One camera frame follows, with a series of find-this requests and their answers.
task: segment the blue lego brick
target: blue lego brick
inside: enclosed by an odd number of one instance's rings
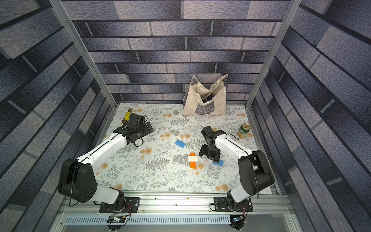
[[[179,140],[177,140],[177,141],[175,142],[175,144],[178,145],[178,146],[181,147],[181,148],[183,148],[183,147],[186,145],[184,142],[179,141]]]
[[[219,163],[213,162],[213,164],[218,165],[218,166],[223,166],[223,161],[222,160],[219,160]]]

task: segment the brick wallpaper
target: brick wallpaper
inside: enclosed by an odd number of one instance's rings
[[[0,14],[0,225],[47,232],[63,161],[95,147],[112,111],[47,0]]]
[[[305,232],[371,228],[370,10],[303,0],[250,108]]]
[[[227,104],[244,104],[290,1],[62,3],[117,103],[181,104],[194,74],[227,73]]]

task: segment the white lego brick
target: white lego brick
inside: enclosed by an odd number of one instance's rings
[[[197,162],[198,156],[188,156],[188,162]]]

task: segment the orange lego brick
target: orange lego brick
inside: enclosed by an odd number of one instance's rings
[[[191,169],[195,169],[196,168],[196,162],[190,162],[190,165],[191,165]]]

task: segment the bottle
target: bottle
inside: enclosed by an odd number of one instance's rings
[[[131,114],[131,112],[133,111],[132,108],[129,108],[128,112],[125,114],[125,117],[124,119],[121,121],[122,122],[122,127],[126,126],[129,122],[129,115]]]
[[[249,133],[250,129],[251,129],[251,127],[250,127],[249,124],[247,124],[247,123],[242,124],[240,126],[240,129],[239,129],[238,133],[237,133],[238,137],[245,138],[245,134]]]

